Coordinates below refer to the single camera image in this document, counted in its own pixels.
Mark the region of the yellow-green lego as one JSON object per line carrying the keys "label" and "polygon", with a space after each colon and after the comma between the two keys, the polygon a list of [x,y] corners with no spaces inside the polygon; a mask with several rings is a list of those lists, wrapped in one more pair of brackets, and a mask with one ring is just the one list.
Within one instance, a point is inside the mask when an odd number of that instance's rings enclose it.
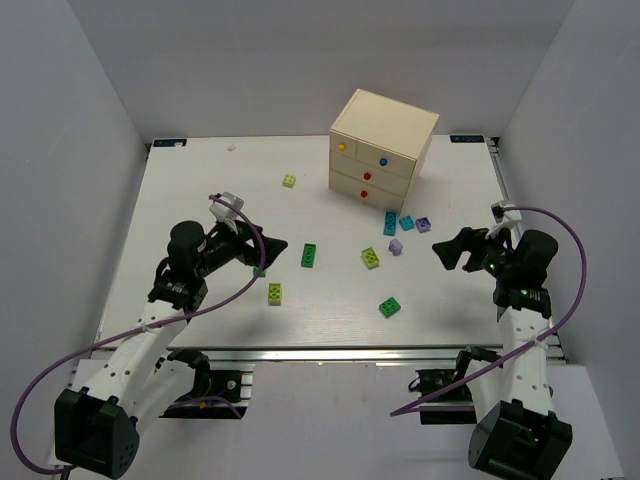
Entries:
{"label": "yellow-green lego", "polygon": [[282,286],[280,283],[269,284],[267,301],[270,306],[280,306],[282,304]]}
{"label": "yellow-green lego", "polygon": [[372,247],[365,248],[361,251],[362,260],[367,269],[371,270],[380,265],[380,259]]}
{"label": "yellow-green lego", "polygon": [[296,177],[291,174],[286,174],[282,180],[282,185],[287,188],[293,188],[296,183]]}

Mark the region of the cream wooden drawer cabinet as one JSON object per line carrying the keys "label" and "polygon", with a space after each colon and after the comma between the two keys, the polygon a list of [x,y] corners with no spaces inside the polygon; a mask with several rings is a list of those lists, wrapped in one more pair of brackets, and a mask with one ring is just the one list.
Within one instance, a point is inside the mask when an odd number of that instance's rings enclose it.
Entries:
{"label": "cream wooden drawer cabinet", "polygon": [[330,128],[328,186],[401,212],[420,175],[437,113],[358,89]]}

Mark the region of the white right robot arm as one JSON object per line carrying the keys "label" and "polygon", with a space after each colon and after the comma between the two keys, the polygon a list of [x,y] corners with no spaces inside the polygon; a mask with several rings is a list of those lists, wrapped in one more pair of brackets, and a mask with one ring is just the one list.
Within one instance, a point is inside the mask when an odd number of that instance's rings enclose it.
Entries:
{"label": "white right robot arm", "polygon": [[477,419],[468,463],[499,479],[550,479],[573,442],[570,424],[557,417],[547,378],[551,302],[543,283],[558,243],[538,230],[518,243],[503,228],[463,228],[453,239],[432,247],[452,270],[462,254],[467,273],[484,271],[496,281],[493,302],[503,353],[469,347],[456,360],[457,379],[467,388]]}

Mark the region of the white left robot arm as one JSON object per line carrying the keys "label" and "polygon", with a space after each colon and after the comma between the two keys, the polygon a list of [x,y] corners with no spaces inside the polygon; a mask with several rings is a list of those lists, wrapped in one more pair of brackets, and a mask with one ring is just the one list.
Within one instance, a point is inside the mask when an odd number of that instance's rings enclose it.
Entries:
{"label": "white left robot arm", "polygon": [[131,467],[140,438],[168,408],[212,390],[208,357],[194,349],[168,352],[197,311],[208,288],[206,277],[237,260],[268,267],[287,248],[261,228],[222,222],[210,232],[183,221],[170,232],[138,333],[124,340],[102,368],[77,390],[64,390],[54,405],[58,460],[109,479]]}

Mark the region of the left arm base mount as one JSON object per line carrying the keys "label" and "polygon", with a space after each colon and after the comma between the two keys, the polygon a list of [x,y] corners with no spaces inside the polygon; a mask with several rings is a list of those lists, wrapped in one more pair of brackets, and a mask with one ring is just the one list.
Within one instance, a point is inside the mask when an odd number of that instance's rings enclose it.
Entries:
{"label": "left arm base mount", "polygon": [[209,357],[195,349],[179,349],[161,357],[152,376],[185,365],[192,373],[191,388],[160,415],[167,419],[234,419],[244,417],[250,398],[251,374],[247,369],[212,366]]}

